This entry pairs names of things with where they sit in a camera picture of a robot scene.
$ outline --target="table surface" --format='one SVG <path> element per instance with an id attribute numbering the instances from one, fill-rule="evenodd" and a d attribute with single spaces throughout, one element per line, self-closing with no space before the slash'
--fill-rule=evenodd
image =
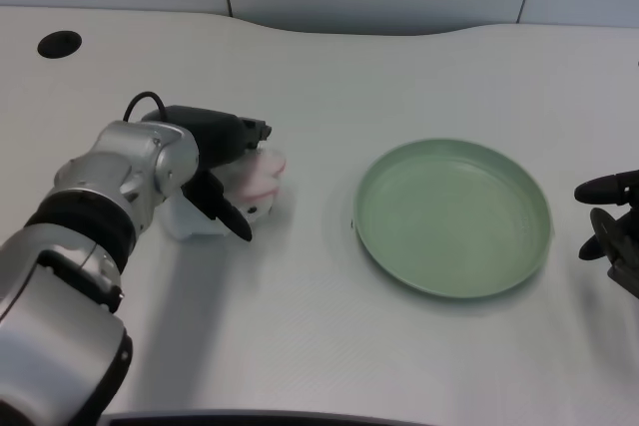
<path id="1" fill-rule="evenodd" d="M 573 189 L 638 167 L 639 31 L 490 26 L 427 37 L 283 32 L 201 14 L 0 8 L 0 239 L 138 92 L 267 120 L 288 155 L 251 244 L 140 240 L 112 413 L 307 410 L 437 426 L 636 425 L 639 300 L 577 258 Z M 38 41 L 75 30 L 71 57 Z M 145 108 L 140 107 L 141 116 Z M 546 267 L 496 298 L 412 291 L 366 257 L 353 190 L 387 150 L 460 138 L 544 189 Z M 611 209 L 619 214 L 618 209 Z"/>

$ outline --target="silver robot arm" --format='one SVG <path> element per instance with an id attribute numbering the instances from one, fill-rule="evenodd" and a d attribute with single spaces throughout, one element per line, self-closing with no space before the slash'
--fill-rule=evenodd
<path id="1" fill-rule="evenodd" d="M 193 135 L 113 122 L 57 173 L 0 249 L 0 424 L 95 424 L 133 354 L 113 315 L 120 275 L 156 206 L 192 178 Z"/>

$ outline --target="white table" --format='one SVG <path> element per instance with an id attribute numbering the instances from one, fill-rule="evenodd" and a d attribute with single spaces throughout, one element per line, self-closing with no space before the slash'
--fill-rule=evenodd
<path id="1" fill-rule="evenodd" d="M 639 423 L 639 300 L 607 278 L 605 261 L 577 258 L 591 229 L 572 197 L 583 181 L 639 167 L 639 31 L 349 37 L 213 15 L 19 8 L 1 8 L 0 26 L 2 238 L 143 90 L 267 120 L 288 154 L 280 203 L 251 244 L 177 243 L 158 224 L 141 239 L 118 313 L 134 360 L 109 412 Z M 82 35 L 81 49 L 39 57 L 38 41 L 62 29 Z M 541 184 L 555 237 L 524 287 L 441 301 L 361 251 L 350 228 L 360 175 L 426 137 L 497 149 Z"/>

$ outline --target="plate rim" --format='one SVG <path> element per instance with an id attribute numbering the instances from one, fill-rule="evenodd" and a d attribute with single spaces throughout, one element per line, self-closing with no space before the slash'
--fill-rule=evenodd
<path id="1" fill-rule="evenodd" d="M 366 240 L 364 239 L 364 235 L 362 235 L 361 232 L 360 232 L 360 229 L 358 227 L 358 224 L 360 223 L 360 221 L 359 221 L 360 220 L 360 218 L 359 218 L 359 215 L 360 215 L 360 212 L 359 212 L 359 199 L 361 198 L 361 191 L 362 191 L 362 189 L 364 187 L 364 182 L 365 182 L 366 178 L 368 177 L 368 175 L 370 174 L 370 172 L 375 168 L 375 166 L 377 166 L 377 164 L 379 164 L 383 159 L 385 159 L 386 157 L 390 156 L 391 154 L 395 153 L 398 150 L 401 150 L 401 149 L 404 149 L 404 148 L 408 148 L 408 147 L 410 147 L 412 145 L 416 145 L 416 144 L 438 143 L 438 142 L 457 143 L 457 144 L 470 145 L 470 146 L 473 146 L 473 147 L 480 147 L 481 149 L 488 150 L 488 151 L 492 152 L 493 154 L 497 154 L 497 155 L 503 157 L 504 159 L 506 159 L 507 161 L 509 161 L 510 163 L 512 163 L 513 165 L 515 165 L 516 167 L 518 167 L 519 169 L 521 169 L 525 173 L 525 175 L 532 182 L 534 187 L 537 189 L 537 191 L 541 195 L 541 198 L 543 199 L 543 205 L 545 207 L 545 212 L 546 212 L 546 214 L 548 216 L 548 234 L 547 234 L 547 237 L 544 238 L 544 248 L 542 248 L 540 250 L 540 252 L 538 253 L 538 259 L 537 259 L 536 263 L 533 265 L 533 267 L 530 269 L 530 271 L 528 271 L 525 274 L 523 274 L 521 278 L 517 278 L 512 283 L 504 286 L 503 288 L 501 288 L 499 290 L 492 291 L 490 293 L 484 293 L 484 294 L 456 295 L 456 294 L 449 294 L 449 293 L 445 293 L 445 292 L 441 292 L 441 291 L 436 291 L 436 290 L 433 290 L 433 289 L 428 289 L 427 287 L 423 287 L 423 286 L 420 286 L 420 285 L 417 285 L 417 284 L 413 284 L 413 283 L 403 279 L 402 277 L 400 277 L 392 269 L 384 266 L 381 263 L 381 261 L 379 261 L 379 259 L 377 259 L 375 257 L 375 255 L 371 251 L 371 249 L 368 246 L 368 244 L 366 244 Z M 434 295 L 434 296 L 438 296 L 438 297 L 442 297 L 442 298 L 450 298 L 450 299 L 486 298 L 486 297 L 489 297 L 489 296 L 494 296 L 494 295 L 503 293 L 504 291 L 507 291 L 507 290 L 509 290 L 511 288 L 514 288 L 515 286 L 523 283 L 528 278 L 534 276 L 537 272 L 539 272 L 539 270 L 546 264 L 547 257 L 548 257 L 548 252 L 550 250 L 550 245 L 552 243 L 552 238 L 554 236 L 554 227 L 553 227 L 553 221 L 552 221 L 552 214 L 551 214 L 550 204 L 548 202 L 548 198 L 546 197 L 546 194 L 544 193 L 543 189 L 541 188 L 541 186 L 539 185 L 539 183 L 537 182 L 535 177 L 533 175 L 531 175 L 530 172 L 527 169 L 525 169 L 521 164 L 519 164 L 519 163 L 515 162 L 514 160 L 512 160 L 510 157 L 502 154 L 501 152 L 499 152 L 499 151 L 497 151 L 495 149 L 487 147 L 486 145 L 480 144 L 478 142 L 470 142 L 468 140 L 461 140 L 461 139 L 454 139 L 454 138 L 443 138 L 443 137 L 421 139 L 421 140 L 414 140 L 414 141 L 411 141 L 411 142 L 406 142 L 405 144 L 401 144 L 401 145 L 399 145 L 397 147 L 394 147 L 394 148 L 386 151 L 385 153 L 383 153 L 379 157 L 377 157 L 372 162 L 372 164 L 370 164 L 368 166 L 368 168 L 365 170 L 365 172 L 363 173 L 363 175 L 361 176 L 361 178 L 359 179 L 359 182 L 357 184 L 357 189 L 355 191 L 355 197 L 354 197 L 354 202 L 353 202 L 353 224 L 355 226 L 355 231 L 357 233 L 357 237 L 359 238 L 359 240 L 363 244 L 364 248 L 366 249 L 366 252 L 370 255 L 370 257 L 375 261 L 375 263 L 377 263 L 377 265 L 383 271 L 385 271 L 387 274 L 389 274 L 390 276 L 392 276 L 396 280 L 400 281 L 401 283 L 406 284 L 406 285 L 410 286 L 411 288 L 414 288 L 414 289 L 416 289 L 418 291 L 422 291 L 422 292 L 425 292 L 425 293 L 428 293 L 428 294 L 431 294 L 431 295 Z"/>

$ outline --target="green plate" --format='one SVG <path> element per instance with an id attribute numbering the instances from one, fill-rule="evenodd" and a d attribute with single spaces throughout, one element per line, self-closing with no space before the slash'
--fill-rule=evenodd
<path id="1" fill-rule="evenodd" d="M 456 140 L 404 145 L 377 160 L 355 198 L 372 257 L 410 286 L 476 298 L 520 283 L 547 256 L 548 203 L 518 164 Z"/>

